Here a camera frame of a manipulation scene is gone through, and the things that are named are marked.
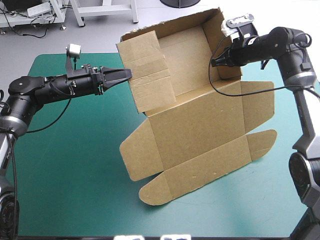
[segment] robotic arm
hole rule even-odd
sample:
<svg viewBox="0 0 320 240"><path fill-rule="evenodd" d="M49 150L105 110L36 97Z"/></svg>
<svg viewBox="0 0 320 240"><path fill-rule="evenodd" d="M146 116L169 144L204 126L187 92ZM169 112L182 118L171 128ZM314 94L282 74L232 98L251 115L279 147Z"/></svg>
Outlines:
<svg viewBox="0 0 320 240"><path fill-rule="evenodd" d="M284 85L293 92L303 132L293 145L297 152L290 157L289 170L308 209L290 239L316 240L320 238L320 99L314 92L317 76L306 50L312 39L303 31L287 27L258 36L253 20L247 14L223 21L221 29L226 37L238 36L220 56L211 59L211 65L233 67L261 61L264 69L270 59L277 61Z"/></svg>
<svg viewBox="0 0 320 240"><path fill-rule="evenodd" d="M104 91L132 77L130 69L111 69L104 66L97 68L90 64L81 66L81 69L72 69L71 58L76 63L80 53L79 45L70 44L66 48L65 75L23 76L9 85L9 97L0 113L1 239L13 239L18 233L19 203L15 201L15 188L6 179L6 172L12 157L11 147L27 132L35 113L44 104L91 94L102 95Z"/></svg>

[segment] cardboard box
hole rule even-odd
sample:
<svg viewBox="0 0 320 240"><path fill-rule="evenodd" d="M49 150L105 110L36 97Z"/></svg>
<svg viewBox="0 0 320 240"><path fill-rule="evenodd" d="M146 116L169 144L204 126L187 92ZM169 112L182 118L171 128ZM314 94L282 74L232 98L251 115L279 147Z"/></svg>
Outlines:
<svg viewBox="0 0 320 240"><path fill-rule="evenodd" d="M120 146L130 178L160 173L140 199L165 204L265 155L276 131L247 134L274 114L274 93L228 97L208 78L222 39L220 9L210 9L122 36L117 47L132 70L130 89L148 117ZM217 52L231 44L226 39ZM241 81L240 67L210 67L214 84L229 94L273 88Z"/></svg>

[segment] table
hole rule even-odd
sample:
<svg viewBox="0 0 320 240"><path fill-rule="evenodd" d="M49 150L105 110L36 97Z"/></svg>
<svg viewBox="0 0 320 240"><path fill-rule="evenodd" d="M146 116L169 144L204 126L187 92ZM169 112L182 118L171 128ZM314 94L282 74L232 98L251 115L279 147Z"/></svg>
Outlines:
<svg viewBox="0 0 320 240"><path fill-rule="evenodd" d="M30 76L65 73L65 54L38 56ZM82 54L78 66L122 68L117 53ZM243 67L246 81L282 79L275 61ZM30 130L54 120L66 102L44 106ZM271 151L260 160L162 206L140 201L120 143L145 119L138 114L128 83L103 96L71 101L52 127L26 134L15 154L20 202L19 235L114 236L186 233L199 237L282 237L296 226L306 207L300 203L288 161L302 134L292 93L275 93L275 115L254 131L276 129Z"/></svg>

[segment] wire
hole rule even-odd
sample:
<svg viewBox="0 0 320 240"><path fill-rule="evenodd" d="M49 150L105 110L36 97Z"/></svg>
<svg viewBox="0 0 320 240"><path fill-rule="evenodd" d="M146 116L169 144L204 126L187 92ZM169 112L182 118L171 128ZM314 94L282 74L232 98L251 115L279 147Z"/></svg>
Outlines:
<svg viewBox="0 0 320 240"><path fill-rule="evenodd" d="M42 35L42 36L37 36L37 35L26 34L26 33L21 34L21 33L17 32L17 31L15 31L14 28L10 25L9 20L8 20L8 18L7 18L7 15L6 15L6 14L9 13L9 12L8 12L8 11L5 12L5 10L3 10L2 8L0 8L0 10L2 11L2 14L4 14L5 20L6 20L6 22L8 23L8 26L9 26L9 28L10 28L10 30L11 30L12 32L14 32L15 34L17 34L17 35L19 35L19 36L23 36L23 37L24 37L24 36L31 36L31 37L35 37L35 38L37 38L37 39L42 39L42 38L44 38L44 37L47 35L47 31L48 31L48 29L49 29L49 26L55 22L56 17L57 17L57 15L55 14L53 21L52 21L52 22L49 21L49 23L47 24L47 26L46 26L46 28L45 28L44 35Z"/></svg>
<svg viewBox="0 0 320 240"><path fill-rule="evenodd" d="M9 142L10 151L11 151L11 159L12 159L12 168L13 168L13 188L14 188L14 207L13 207L13 230L12 230L12 239L16 236L16 227L17 227L17 205L18 205L18 178L17 178L17 165L16 165L16 157L14 147L12 145L10 139L10 131L8 130L6 134L6 138Z"/></svg>
<svg viewBox="0 0 320 240"><path fill-rule="evenodd" d="M28 18L27 15L22 14L22 13L19 13L19 12L17 12L17 11L7 11L7 10L4 10L4 9L2 9L2 8L0 8L0 10L2 11L2 12L0 12L0 14L11 14L11 13L14 13L14 14L17 14L17 15L19 15L19 16L21 16L21 17Z"/></svg>
<svg viewBox="0 0 320 240"><path fill-rule="evenodd" d="M227 36L223 37L220 42L218 43L217 47L215 48L214 52L212 53L212 56L210 58L209 61L209 65L208 65L208 78L210 81L210 84L212 86L212 88L219 94L224 95L224 96L228 96L228 97L243 97L243 96L248 96L248 95L254 95L254 94L262 94L262 93L267 93L267 92L272 92L272 91L277 91L277 90L281 90L281 89L288 89L288 88L299 88L300 90L307 90L308 92L312 93L313 95L315 95L317 98L319 98L320 100L320 95L317 94L314 90L312 90L312 86L303 86L303 85L297 85L297 84L293 84L293 85L287 85L287 86L281 86L281 87L275 87L275 88L269 88L269 89L264 89L264 90L260 90L260 91L252 91L252 92L247 92L247 93L241 93L241 94L228 94L225 92L222 92L220 90L218 90L214 85L213 82L211 81L211 76L210 76L210 66L211 66L211 60L214 58L217 50L219 49L221 43L227 38Z"/></svg>
<svg viewBox="0 0 320 240"><path fill-rule="evenodd" d="M36 130L27 131L26 133L27 133L27 134L32 134L32 133L40 132L40 131L42 131L42 130L45 130L45 129L51 127L53 124L55 124L56 122L58 122L58 120L62 117L62 115L65 113L65 111L66 111L67 108L69 107L70 102L71 102L71 98L69 98L66 106L64 107L64 109L63 109L63 111L60 113L60 115L56 118L56 120L54 120L53 122L51 122L50 124L48 124L48 125L45 126L45 127L42 127L42 128L36 129Z"/></svg>
<svg viewBox="0 0 320 240"><path fill-rule="evenodd" d="M43 34L42 36L37 36L37 35L33 35L33 34L25 34L25 33L22 34L21 36L31 36L31 37L35 37L35 38L37 38L37 39L42 39L42 38L44 38L44 37L47 35L47 31L48 31L48 29L49 29L49 26L52 25L52 24L55 22L56 17L57 17L57 15L54 16L54 19L53 19L52 22L49 21L49 23L47 24L47 26L46 26L46 28L45 28L44 34Z"/></svg>

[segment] cardboard flap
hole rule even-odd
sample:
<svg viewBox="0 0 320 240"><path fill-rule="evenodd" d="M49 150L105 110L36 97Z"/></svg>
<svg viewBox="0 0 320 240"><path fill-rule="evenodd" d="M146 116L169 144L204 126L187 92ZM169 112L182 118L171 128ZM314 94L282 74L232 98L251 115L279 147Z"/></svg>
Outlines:
<svg viewBox="0 0 320 240"><path fill-rule="evenodd" d="M162 205L262 157L272 147L276 131L243 135L224 145L165 170L139 191L149 205Z"/></svg>
<svg viewBox="0 0 320 240"><path fill-rule="evenodd" d="M274 88L271 81L241 81L243 94ZM248 133L269 120L275 114L273 91L242 97L245 132Z"/></svg>
<svg viewBox="0 0 320 240"><path fill-rule="evenodd" d="M277 132L275 130L261 131L248 134L246 138L249 144L251 160L254 161L269 152L276 141Z"/></svg>
<svg viewBox="0 0 320 240"><path fill-rule="evenodd" d="M133 181L164 170L149 119L121 143L120 153Z"/></svg>
<svg viewBox="0 0 320 240"><path fill-rule="evenodd" d="M202 12L197 12L191 15L182 16L173 20L163 21L159 24L155 24L152 26L147 26L141 29L133 30L121 37L122 41L137 37L139 35L155 31L158 38L163 38L169 36L171 34L175 34L177 32L181 32L186 29L193 28L195 26L200 25L204 21L208 20L212 16L220 13L220 9L209 9Z"/></svg>
<svg viewBox="0 0 320 240"><path fill-rule="evenodd" d="M129 80L139 113L176 101L170 72L154 31L117 44L123 65L131 69Z"/></svg>

